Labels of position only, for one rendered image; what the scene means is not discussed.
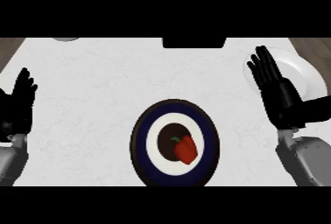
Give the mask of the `dark blue and white plate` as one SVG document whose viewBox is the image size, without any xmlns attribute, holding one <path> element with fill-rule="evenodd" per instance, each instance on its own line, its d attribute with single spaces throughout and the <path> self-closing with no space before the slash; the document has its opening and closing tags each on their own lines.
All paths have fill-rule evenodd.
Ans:
<svg viewBox="0 0 331 224">
<path fill-rule="evenodd" d="M 184 164 L 172 153 L 171 137 L 190 135 L 197 157 Z M 146 186 L 203 186 L 220 158 L 212 120 L 188 101 L 168 99 L 143 111 L 129 135 L 129 159 Z"/>
</svg>

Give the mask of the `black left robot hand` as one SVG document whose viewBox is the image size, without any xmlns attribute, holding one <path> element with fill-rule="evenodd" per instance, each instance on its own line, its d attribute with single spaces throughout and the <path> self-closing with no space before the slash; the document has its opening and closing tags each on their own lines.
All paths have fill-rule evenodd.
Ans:
<svg viewBox="0 0 331 224">
<path fill-rule="evenodd" d="M 32 128 L 32 107 L 36 84 L 23 67 L 14 79 L 10 94 L 0 88 L 0 143 L 8 143 L 14 134 L 27 134 Z"/>
</svg>

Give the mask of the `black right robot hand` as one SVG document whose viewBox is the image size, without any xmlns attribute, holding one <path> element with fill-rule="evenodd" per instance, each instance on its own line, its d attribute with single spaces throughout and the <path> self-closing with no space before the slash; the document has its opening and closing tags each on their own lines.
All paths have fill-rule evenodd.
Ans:
<svg viewBox="0 0 331 224">
<path fill-rule="evenodd" d="M 307 123 L 331 119 L 331 96 L 302 101 L 264 45 L 255 47 L 246 66 L 259 90 L 264 112 L 277 130 L 301 129 Z"/>
</svg>

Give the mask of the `red bell pepper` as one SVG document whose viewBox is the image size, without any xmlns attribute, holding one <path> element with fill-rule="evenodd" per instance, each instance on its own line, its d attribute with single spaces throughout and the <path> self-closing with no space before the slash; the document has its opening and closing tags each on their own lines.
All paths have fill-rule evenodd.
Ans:
<svg viewBox="0 0 331 224">
<path fill-rule="evenodd" d="M 186 164 L 188 165 L 194 158 L 197 157 L 197 150 L 196 150 L 196 145 L 191 140 L 190 135 L 184 135 L 181 138 L 177 138 L 172 136 L 169 138 L 171 141 L 175 142 L 174 148 L 172 148 L 172 153 L 175 155 L 175 158 Z"/>
</svg>

